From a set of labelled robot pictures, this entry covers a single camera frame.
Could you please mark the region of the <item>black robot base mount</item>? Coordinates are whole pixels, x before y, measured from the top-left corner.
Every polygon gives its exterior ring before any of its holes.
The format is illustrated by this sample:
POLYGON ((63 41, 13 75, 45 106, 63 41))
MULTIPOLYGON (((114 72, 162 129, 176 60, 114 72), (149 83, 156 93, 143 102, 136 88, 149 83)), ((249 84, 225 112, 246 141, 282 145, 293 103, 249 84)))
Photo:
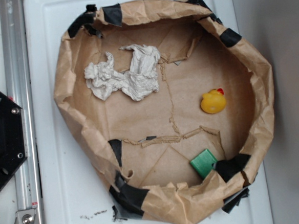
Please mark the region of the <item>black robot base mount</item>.
POLYGON ((0 92, 0 192, 27 158, 22 110, 0 92))

